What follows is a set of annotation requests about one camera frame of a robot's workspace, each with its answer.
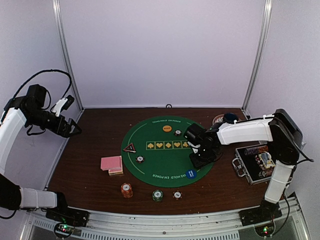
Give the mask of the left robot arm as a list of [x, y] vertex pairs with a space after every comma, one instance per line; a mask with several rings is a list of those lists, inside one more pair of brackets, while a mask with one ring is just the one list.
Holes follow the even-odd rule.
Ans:
[[20, 209], [52, 209], [52, 213], [61, 222], [72, 218], [66, 198], [61, 192], [50, 192], [23, 188], [5, 177], [7, 160], [13, 144], [22, 128], [27, 128], [31, 136], [33, 126], [38, 126], [44, 133], [49, 130], [63, 138], [81, 134], [82, 130], [72, 119], [66, 120], [61, 114], [74, 102], [71, 95], [62, 97], [53, 109], [44, 109], [48, 90], [39, 85], [29, 86], [26, 95], [12, 98], [4, 108], [0, 120], [0, 206], [17, 211]]

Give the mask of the brown poker chip stack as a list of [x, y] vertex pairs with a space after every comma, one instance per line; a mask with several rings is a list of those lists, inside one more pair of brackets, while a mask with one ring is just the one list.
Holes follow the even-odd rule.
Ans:
[[175, 199], [175, 200], [180, 200], [182, 198], [183, 194], [181, 191], [174, 191], [173, 194], [172, 194], [172, 197]]

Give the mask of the green poker chip stack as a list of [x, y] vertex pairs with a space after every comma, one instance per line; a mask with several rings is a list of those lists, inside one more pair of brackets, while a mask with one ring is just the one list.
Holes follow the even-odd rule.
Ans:
[[163, 200], [163, 192], [159, 189], [156, 189], [152, 192], [152, 200], [154, 202], [161, 202]]

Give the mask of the orange big blind button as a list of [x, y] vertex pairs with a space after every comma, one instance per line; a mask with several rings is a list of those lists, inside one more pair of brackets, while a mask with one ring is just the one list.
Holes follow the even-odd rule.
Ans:
[[172, 127], [170, 125], [165, 125], [163, 126], [162, 130], [166, 133], [171, 132], [172, 131]]

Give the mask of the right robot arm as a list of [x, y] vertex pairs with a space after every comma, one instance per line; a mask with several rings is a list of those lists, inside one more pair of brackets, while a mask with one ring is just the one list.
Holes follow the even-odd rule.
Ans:
[[256, 210], [259, 220], [268, 220], [275, 212], [290, 183], [294, 170], [303, 156], [303, 134], [290, 115], [282, 108], [275, 113], [247, 120], [239, 120], [233, 113], [226, 113], [221, 122], [205, 129], [191, 124], [183, 134], [192, 148], [189, 158], [196, 169], [215, 162], [221, 147], [233, 143], [264, 141], [272, 152], [275, 167], [264, 198]]

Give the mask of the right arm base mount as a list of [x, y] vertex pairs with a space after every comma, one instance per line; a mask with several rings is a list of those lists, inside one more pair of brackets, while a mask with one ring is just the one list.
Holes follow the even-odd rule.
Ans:
[[272, 219], [279, 218], [282, 215], [282, 211], [279, 209], [270, 210], [267, 208], [262, 208], [261, 206], [241, 210], [239, 212], [239, 217], [243, 227], [271, 221]]

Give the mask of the blue small blind button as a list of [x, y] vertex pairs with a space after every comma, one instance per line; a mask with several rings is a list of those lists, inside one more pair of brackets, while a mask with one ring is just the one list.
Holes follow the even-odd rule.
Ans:
[[185, 173], [188, 179], [195, 179], [197, 177], [197, 171], [194, 169], [189, 169]]

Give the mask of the brown 100 poker chips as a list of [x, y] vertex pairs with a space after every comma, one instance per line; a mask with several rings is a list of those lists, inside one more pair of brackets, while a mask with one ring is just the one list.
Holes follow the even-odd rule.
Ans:
[[177, 129], [174, 131], [175, 136], [180, 136], [182, 134], [181, 130]]

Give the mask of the black red triangular dealer button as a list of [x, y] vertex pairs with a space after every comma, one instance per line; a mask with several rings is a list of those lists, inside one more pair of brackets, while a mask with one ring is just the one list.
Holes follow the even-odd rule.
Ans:
[[130, 143], [128, 144], [124, 149], [123, 149], [124, 152], [127, 152], [127, 153], [136, 153], [136, 148], [134, 146], [133, 143]]

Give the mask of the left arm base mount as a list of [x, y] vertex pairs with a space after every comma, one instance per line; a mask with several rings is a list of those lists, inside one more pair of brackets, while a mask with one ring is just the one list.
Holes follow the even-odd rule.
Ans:
[[75, 208], [47, 208], [45, 217], [73, 227], [86, 227], [90, 213]]

